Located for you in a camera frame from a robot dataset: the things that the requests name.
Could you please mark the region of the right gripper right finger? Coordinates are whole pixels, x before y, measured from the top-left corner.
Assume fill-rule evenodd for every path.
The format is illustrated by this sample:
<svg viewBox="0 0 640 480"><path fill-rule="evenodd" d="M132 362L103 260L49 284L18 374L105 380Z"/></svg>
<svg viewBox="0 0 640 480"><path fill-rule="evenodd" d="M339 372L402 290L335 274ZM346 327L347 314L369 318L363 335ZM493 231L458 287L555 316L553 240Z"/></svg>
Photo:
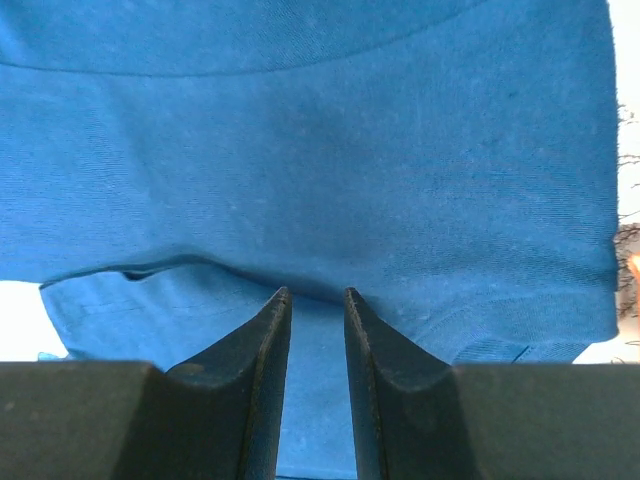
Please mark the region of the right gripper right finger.
<svg viewBox="0 0 640 480"><path fill-rule="evenodd" d="M355 289L344 337L361 479L635 479L635 365L448 365Z"/></svg>

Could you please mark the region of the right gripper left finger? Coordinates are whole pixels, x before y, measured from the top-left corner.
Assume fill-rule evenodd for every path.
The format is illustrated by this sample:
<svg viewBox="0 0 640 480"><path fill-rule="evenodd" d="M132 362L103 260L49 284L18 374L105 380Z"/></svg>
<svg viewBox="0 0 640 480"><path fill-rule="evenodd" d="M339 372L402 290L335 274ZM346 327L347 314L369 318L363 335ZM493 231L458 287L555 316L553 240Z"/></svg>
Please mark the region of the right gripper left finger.
<svg viewBox="0 0 640 480"><path fill-rule="evenodd" d="M292 297L160 371L144 362L1 366L5 479L272 479Z"/></svg>

